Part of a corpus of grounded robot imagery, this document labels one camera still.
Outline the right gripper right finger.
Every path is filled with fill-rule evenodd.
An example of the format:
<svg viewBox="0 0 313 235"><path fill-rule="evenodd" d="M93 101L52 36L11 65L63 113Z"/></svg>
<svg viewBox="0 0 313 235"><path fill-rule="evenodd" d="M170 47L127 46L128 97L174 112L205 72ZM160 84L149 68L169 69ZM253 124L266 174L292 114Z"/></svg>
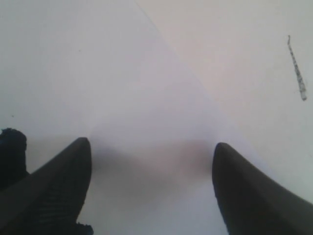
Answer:
<svg viewBox="0 0 313 235"><path fill-rule="evenodd" d="M215 147L212 182L230 235L313 233L313 205L265 175L227 143Z"/></svg>

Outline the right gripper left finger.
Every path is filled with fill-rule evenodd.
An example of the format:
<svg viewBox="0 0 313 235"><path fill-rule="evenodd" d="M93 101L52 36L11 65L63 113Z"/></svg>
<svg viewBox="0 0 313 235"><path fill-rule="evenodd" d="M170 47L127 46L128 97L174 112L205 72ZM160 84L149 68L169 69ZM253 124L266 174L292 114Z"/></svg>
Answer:
<svg viewBox="0 0 313 235"><path fill-rule="evenodd" d="M80 137L34 173L0 193L2 235L74 235L92 172Z"/></svg>

